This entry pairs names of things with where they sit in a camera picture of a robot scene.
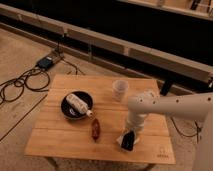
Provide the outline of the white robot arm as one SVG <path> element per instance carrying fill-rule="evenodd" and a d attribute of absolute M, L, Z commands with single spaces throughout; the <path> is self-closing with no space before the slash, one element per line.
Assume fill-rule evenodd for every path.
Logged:
<path fill-rule="evenodd" d="M 149 113 L 202 122 L 192 171 L 213 171 L 213 93 L 160 97 L 148 90 L 129 97 L 127 107 L 126 128 L 136 132 L 143 129 Z"/>

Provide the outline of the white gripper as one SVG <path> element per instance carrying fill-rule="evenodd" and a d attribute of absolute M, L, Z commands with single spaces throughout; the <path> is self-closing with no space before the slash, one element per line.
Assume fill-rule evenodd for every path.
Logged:
<path fill-rule="evenodd" d="M 125 121 L 125 129 L 134 132 L 141 131 L 144 127 L 144 122 L 146 118 L 147 114 L 135 114 L 129 112 Z"/>

